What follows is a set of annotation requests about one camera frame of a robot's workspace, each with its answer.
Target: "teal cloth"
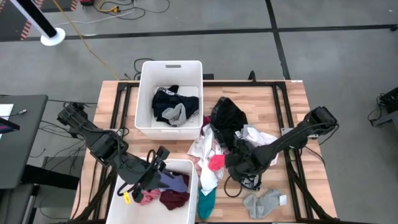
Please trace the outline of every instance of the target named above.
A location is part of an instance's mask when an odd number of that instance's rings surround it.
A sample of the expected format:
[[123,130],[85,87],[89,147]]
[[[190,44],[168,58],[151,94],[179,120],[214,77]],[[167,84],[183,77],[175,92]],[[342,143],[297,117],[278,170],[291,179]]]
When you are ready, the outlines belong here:
[[202,220],[207,219],[214,209],[216,203],[216,189],[214,188],[207,196],[199,188],[198,215]]

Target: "gray sock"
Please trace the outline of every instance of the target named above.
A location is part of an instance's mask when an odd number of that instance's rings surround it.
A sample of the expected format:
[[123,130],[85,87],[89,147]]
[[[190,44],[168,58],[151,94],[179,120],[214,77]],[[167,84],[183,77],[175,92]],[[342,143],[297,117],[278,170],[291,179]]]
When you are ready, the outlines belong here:
[[243,205],[249,211],[251,218],[256,218],[256,196],[249,194],[244,198]]
[[273,209],[279,206],[279,197],[281,193],[279,190],[271,189],[266,194],[261,196],[256,202],[256,217],[264,218],[270,214]]

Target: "pole base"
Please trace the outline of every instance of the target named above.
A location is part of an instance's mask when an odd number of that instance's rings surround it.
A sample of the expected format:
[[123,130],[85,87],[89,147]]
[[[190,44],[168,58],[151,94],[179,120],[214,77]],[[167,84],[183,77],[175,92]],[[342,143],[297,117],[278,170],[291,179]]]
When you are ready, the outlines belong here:
[[58,27],[55,28],[55,30],[57,31],[57,34],[51,38],[46,38],[44,35],[42,35],[40,38],[41,43],[49,47],[61,43],[65,39],[66,33],[63,29]]

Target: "yellow clip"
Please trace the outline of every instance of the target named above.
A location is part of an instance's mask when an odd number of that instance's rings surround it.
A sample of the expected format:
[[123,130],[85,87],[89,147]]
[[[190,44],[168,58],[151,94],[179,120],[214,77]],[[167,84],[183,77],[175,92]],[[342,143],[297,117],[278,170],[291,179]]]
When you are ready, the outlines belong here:
[[123,197],[124,197],[124,201],[126,201],[126,204],[130,204],[130,196],[129,196],[129,193],[127,193],[127,192],[124,192],[123,193]]

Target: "white cloth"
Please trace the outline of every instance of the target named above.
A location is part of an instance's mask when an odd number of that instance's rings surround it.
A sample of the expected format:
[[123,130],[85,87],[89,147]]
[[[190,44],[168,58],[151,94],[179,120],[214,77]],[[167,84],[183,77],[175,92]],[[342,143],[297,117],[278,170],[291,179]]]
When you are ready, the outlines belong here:
[[[254,147],[258,147],[271,144],[278,139],[278,137],[267,133],[260,133],[253,125],[245,124],[242,131],[242,139],[250,142]],[[269,164],[270,166],[277,164],[278,155],[279,153],[277,153],[275,158],[271,161]]]
[[209,155],[211,152],[211,145],[213,143],[214,134],[210,128],[210,124],[203,127],[203,133],[205,136],[200,136],[195,142],[192,143],[189,148],[188,155],[196,156],[200,158],[198,162],[201,166],[200,183],[202,187],[202,193],[206,196],[218,185],[218,179],[216,174],[209,169]]

